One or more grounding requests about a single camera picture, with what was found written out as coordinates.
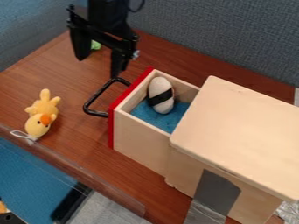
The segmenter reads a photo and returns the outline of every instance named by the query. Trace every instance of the red edge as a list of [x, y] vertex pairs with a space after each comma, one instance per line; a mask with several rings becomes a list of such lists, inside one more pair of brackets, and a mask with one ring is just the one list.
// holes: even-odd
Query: red edge
[[154, 70], [148, 67], [108, 108], [108, 147], [114, 148], [115, 108]]

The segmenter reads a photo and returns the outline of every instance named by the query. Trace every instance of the gray fabric wall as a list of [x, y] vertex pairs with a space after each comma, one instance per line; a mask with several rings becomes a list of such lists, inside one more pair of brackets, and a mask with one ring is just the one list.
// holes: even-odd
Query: gray fabric wall
[[[63, 32], [71, 2], [0, 1], [0, 71]], [[142, 11], [130, 14], [129, 23], [299, 87], [296, 0], [146, 0]]]
[[0, 72], [66, 30], [72, 0], [0, 1]]
[[200, 53], [299, 86], [299, 1], [147, 0], [129, 22]]

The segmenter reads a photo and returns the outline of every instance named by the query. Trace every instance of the yellow plush toy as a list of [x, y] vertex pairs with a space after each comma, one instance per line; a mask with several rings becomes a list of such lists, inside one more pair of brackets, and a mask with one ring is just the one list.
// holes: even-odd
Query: yellow plush toy
[[45, 88], [40, 92], [40, 100], [35, 101], [32, 106], [25, 109], [29, 118], [25, 124], [27, 134], [19, 130], [13, 130], [12, 135], [29, 138], [36, 141], [43, 136], [51, 124], [56, 120], [59, 113], [56, 105], [60, 102], [60, 97], [50, 99], [50, 90]]
[[7, 207], [6, 205], [1, 201], [1, 198], [0, 198], [0, 214], [6, 214], [7, 213]]

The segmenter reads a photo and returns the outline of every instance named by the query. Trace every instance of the egg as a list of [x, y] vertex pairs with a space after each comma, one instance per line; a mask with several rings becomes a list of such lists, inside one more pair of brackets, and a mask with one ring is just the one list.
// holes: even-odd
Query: egg
[[164, 77], [156, 77], [149, 84], [149, 105], [160, 114], [167, 114], [173, 109], [174, 90]]

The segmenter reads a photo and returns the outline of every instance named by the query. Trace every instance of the box lid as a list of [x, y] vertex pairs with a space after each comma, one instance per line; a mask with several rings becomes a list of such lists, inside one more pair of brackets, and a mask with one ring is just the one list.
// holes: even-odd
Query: box lid
[[210, 76], [170, 144], [282, 200], [299, 200], [299, 108]]

